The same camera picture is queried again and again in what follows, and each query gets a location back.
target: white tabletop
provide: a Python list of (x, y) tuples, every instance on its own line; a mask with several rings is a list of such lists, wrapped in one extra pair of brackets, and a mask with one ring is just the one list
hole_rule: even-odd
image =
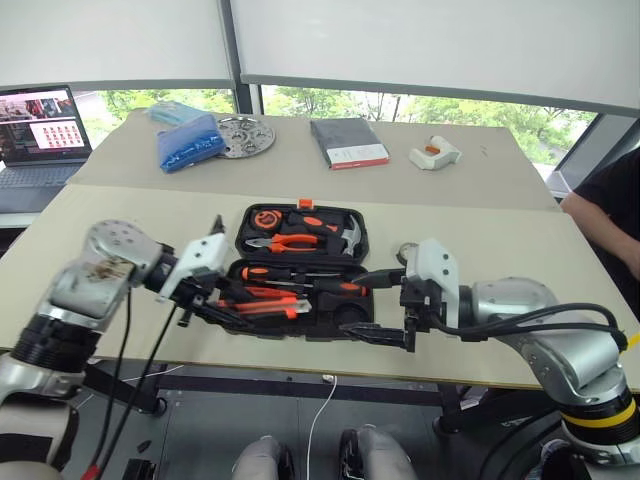
[[(240, 195), (190, 193), (124, 187), (66, 187), (0, 259), (0, 347), (11, 348), (55, 273), (75, 258), (88, 228), (106, 218), (133, 222), (178, 253), (203, 235), (216, 213), (223, 215), (230, 240), (247, 206), (285, 202)], [(460, 281), (527, 276), (548, 285), (560, 302), (589, 301), (609, 308), (630, 336), (639, 328), (570, 217), (557, 212), (429, 207), (362, 202), (318, 203), (359, 210), (369, 232), (369, 269), (397, 266), (394, 253), (405, 241), (435, 237), (458, 260)], [(238, 257), (235, 250), (227, 264)], [(398, 288), (375, 292), (376, 321), (400, 327)], [(128, 358), (145, 358), (169, 305), (137, 290), (133, 303)], [(98, 355), (116, 355), (123, 331), (123, 309), (99, 343)], [(640, 355), (623, 356), (632, 388), (640, 389)], [(158, 360), (338, 374), (389, 376), (460, 383), (537, 386), (524, 362), (495, 340), (462, 343), (439, 332), (418, 334), (416, 353), (349, 340), (306, 342), (302, 338), (265, 340), (229, 335), (218, 326), (193, 319), (187, 329), (171, 326)]]
[[(84, 185), (192, 192), (311, 197), (360, 202), (558, 210), (535, 168), (505, 128), (371, 123), (387, 147), (387, 165), (329, 170), (304, 118), (262, 117), (275, 130), (266, 152), (240, 160), (213, 159), (176, 173), (158, 167), (156, 133), (167, 125), (133, 111), (71, 179)], [(408, 159), (432, 135), (462, 151), (460, 163), (418, 170)]]

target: white plastic part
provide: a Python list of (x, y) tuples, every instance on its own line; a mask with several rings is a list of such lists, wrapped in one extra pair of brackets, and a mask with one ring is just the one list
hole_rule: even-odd
[(409, 152), (409, 160), (421, 170), (439, 170), (450, 163), (458, 163), (462, 153), (439, 135), (431, 137), (429, 144), (438, 148), (440, 153), (431, 155), (413, 148)]
[(458, 328), (460, 288), (458, 262), (435, 238), (423, 240), (407, 254), (407, 280), (433, 280), (442, 288), (442, 302), (447, 304), (446, 325)]
[(170, 298), (180, 281), (185, 278), (206, 273), (224, 273), (223, 263), (228, 249), (224, 233), (215, 233), (189, 242), (156, 300), (164, 302)]

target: white cable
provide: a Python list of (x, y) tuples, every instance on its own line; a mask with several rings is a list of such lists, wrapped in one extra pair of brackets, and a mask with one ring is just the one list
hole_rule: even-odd
[(331, 400), (331, 397), (333, 397), (333, 392), (336, 391), (336, 387), (337, 386), (338, 386), (338, 376), (334, 375), (333, 376), (333, 388), (331, 389), (331, 393), (329, 394), (327, 399), (324, 401), (324, 403), (320, 407), (320, 410), (318, 410), (318, 413), (316, 413), (316, 416), (314, 417), (313, 422), (311, 423), (311, 430), (309, 430), (309, 445), (307, 445), (307, 480), (309, 480), (309, 478), (311, 476), (311, 473), (309, 471), (309, 465), (311, 464), (311, 438), (313, 437), (313, 428), (316, 426), (316, 420), (318, 420), (318, 417), (320, 416), (320, 414), (324, 410), (324, 407), (327, 406), (327, 404)]
[[(179, 368), (182, 368), (182, 367), (184, 367), (184, 365), (178, 365), (177, 367), (170, 368), (169, 370), (165, 370), (163, 372), (150, 373), (149, 375), (147, 375), (147, 377), (153, 377), (154, 375), (164, 375), (166, 373), (174, 372), (174, 371), (176, 371), (176, 370), (178, 370)], [(140, 377), (127, 378), (126, 380), (122, 380), (122, 381), (123, 382), (132, 382), (134, 380), (140, 380)], [(94, 396), (95, 395), (92, 393), (87, 398), (85, 398), (82, 402), (80, 402), (80, 404), (78, 404), (78, 406), (76, 407), (76, 410), (79, 410), (85, 403), (87, 403), (89, 400), (91, 400)]]
[[(171, 372), (175, 372), (176, 370), (178, 370), (179, 368), (184, 367), (184, 365), (178, 365), (177, 367), (173, 367), (170, 368), (169, 370), (164, 370), (162, 372), (156, 372), (156, 373), (150, 373), (149, 375), (147, 375), (144, 378), (149, 378), (149, 377), (153, 377), (155, 375), (165, 375), (167, 373), (171, 373)], [(142, 377), (135, 377), (135, 378), (126, 378), (123, 380), (123, 382), (133, 382), (134, 380), (140, 380)]]
[(82, 408), (82, 406), (87, 403), (89, 400), (91, 400), (95, 395), (92, 393), (91, 395), (89, 395), (87, 398), (85, 398), (82, 402), (80, 402), (78, 404), (78, 406), (76, 407), (76, 410), (80, 410)]

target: roller shade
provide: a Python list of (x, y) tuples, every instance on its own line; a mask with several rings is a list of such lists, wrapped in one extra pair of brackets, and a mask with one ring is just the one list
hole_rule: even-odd
[(0, 87), (232, 86), (217, 0), (2, 1), (0, 32)]
[(342, 81), (640, 111), (638, 0), (232, 0), (232, 8), (249, 83)]

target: blue plastic bag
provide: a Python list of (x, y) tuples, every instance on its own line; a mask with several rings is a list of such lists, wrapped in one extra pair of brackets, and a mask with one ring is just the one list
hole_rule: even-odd
[(201, 162), (225, 148), (216, 119), (209, 113), (180, 127), (158, 133), (158, 161), (165, 173)]
[(182, 125), (191, 122), (202, 115), (210, 115), (204, 110), (190, 107), (180, 102), (158, 102), (147, 109), (147, 115), (152, 120), (168, 123), (169, 125)]

